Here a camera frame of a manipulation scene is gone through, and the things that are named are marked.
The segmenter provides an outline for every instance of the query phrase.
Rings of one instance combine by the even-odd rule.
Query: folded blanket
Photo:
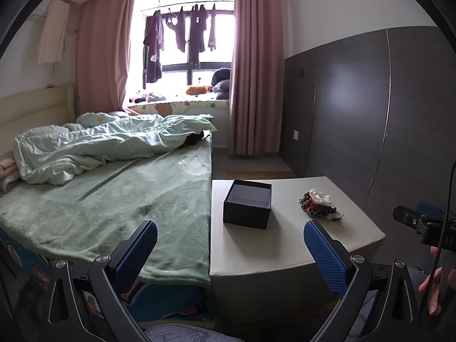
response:
[[[6,176],[11,175],[14,171],[17,171],[16,163],[0,172],[0,180],[4,179]]]
[[[2,192],[9,193],[21,181],[21,175],[16,168],[14,172],[0,180],[0,189]]]
[[[4,170],[15,164],[12,150],[0,156],[0,176],[3,175]]]

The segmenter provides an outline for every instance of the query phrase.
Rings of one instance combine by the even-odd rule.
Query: beige headboard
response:
[[[0,98],[0,155],[12,149],[19,133],[75,119],[72,83]]]

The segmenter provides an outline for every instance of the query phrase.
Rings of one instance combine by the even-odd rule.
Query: sheet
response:
[[[0,228],[49,258],[92,262],[144,219],[158,242],[139,281],[209,289],[211,142],[110,162],[64,186],[20,183],[0,199]]]

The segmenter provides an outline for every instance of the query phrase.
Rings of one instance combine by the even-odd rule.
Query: black box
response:
[[[265,229],[271,212],[271,184],[234,180],[223,202],[223,222]]]

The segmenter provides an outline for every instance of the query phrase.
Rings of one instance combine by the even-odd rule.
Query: dark blue pillow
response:
[[[231,69],[229,68],[220,68],[217,69],[212,76],[212,87],[218,84],[220,81],[228,80],[231,76]]]
[[[216,84],[213,89],[213,92],[229,92],[229,80],[220,81]]]
[[[215,94],[215,99],[216,100],[229,100],[229,92],[227,92],[227,91],[218,92],[217,94]]]

